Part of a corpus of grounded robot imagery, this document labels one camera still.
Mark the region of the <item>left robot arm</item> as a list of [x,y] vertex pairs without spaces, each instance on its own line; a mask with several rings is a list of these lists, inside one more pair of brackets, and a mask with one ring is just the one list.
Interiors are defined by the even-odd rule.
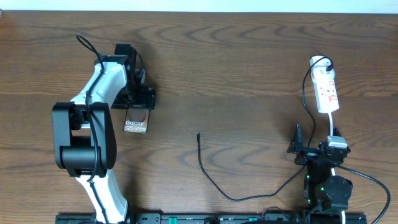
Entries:
[[145,86],[146,71],[137,69],[139,53],[99,55],[82,91],[52,108],[55,162],[86,190],[92,215],[57,215],[56,223],[134,223],[114,165],[117,143],[111,110],[126,112],[126,133],[147,133],[155,90]]

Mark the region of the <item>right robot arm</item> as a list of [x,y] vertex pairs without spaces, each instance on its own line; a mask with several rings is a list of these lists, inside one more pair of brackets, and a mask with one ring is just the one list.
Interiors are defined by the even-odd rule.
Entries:
[[307,168],[303,195],[308,200],[308,208],[301,214],[303,222],[346,223],[345,211],[353,184],[334,171],[351,152],[345,138],[335,128],[326,141],[317,147],[308,147],[298,124],[287,152],[296,155],[295,164]]

